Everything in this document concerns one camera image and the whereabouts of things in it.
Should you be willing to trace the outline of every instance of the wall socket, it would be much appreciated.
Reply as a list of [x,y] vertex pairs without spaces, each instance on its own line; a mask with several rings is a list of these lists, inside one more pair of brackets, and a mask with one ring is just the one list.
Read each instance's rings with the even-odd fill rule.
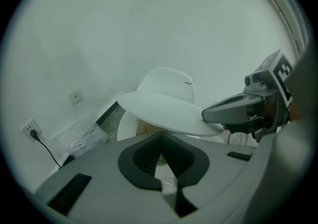
[[35,123],[35,121],[33,119],[29,119],[26,121],[26,123],[20,128],[20,130],[22,131],[22,133],[29,138],[32,142],[35,141],[35,139],[33,137],[31,137],[30,135],[30,131],[31,130],[35,130],[36,133],[39,135],[42,133],[41,129],[39,128],[39,126],[37,126],[37,124]]
[[77,103],[79,103],[83,99],[83,94],[81,90],[75,89],[74,91],[69,92],[68,97],[72,103],[73,106],[75,106]]

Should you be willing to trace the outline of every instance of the white wall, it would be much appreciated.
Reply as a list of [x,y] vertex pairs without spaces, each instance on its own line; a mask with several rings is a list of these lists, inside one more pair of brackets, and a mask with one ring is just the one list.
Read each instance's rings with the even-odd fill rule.
[[[23,0],[2,44],[1,119],[4,151],[18,181],[30,191],[43,182],[54,161],[20,126],[33,118],[42,140],[97,114],[118,94],[123,42],[133,0]],[[72,107],[67,93],[83,91]]]
[[296,53],[268,0],[135,0],[127,28],[123,91],[135,90],[152,68],[189,74],[202,108],[240,93],[244,76],[282,49]]

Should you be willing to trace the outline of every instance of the plastic bag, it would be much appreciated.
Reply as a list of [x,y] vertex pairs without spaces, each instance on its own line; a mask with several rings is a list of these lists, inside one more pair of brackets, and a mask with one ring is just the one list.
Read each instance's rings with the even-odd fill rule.
[[83,153],[107,142],[109,136],[95,123],[94,117],[86,117],[74,123],[55,142],[69,155],[77,158]]

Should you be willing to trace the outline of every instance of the electrical outlet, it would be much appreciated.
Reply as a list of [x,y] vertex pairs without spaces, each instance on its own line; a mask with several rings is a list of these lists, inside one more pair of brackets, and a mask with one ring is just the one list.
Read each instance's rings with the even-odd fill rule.
[[73,106],[79,103],[83,99],[83,95],[80,89],[69,92],[68,97]]
[[30,131],[31,130],[35,130],[36,133],[39,135],[42,133],[41,129],[39,128],[39,126],[37,126],[37,124],[35,123],[35,121],[33,119],[29,119],[27,120],[27,122],[24,124],[24,126],[22,126],[20,128],[20,130],[22,131],[22,133],[29,138],[32,142],[35,141],[35,139],[33,137],[31,137],[30,135]]

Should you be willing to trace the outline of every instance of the wire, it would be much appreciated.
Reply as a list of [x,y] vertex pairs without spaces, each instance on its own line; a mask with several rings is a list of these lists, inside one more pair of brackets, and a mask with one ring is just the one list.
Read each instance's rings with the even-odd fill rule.
[[228,145],[230,144],[230,136],[231,136],[231,133],[229,134],[229,137],[228,137]]
[[31,137],[33,137],[35,140],[39,141],[39,142],[46,148],[46,150],[49,151],[50,155],[52,156],[52,158],[53,158],[53,160],[55,161],[55,163],[57,164],[57,166],[59,166],[59,167],[61,168],[61,166],[58,164],[58,162],[54,159],[54,157],[53,157],[51,151],[45,146],[45,144],[43,144],[43,143],[40,141],[40,139],[39,139],[39,137],[38,137],[36,131],[35,131],[35,130],[31,130],[30,135],[31,135]]

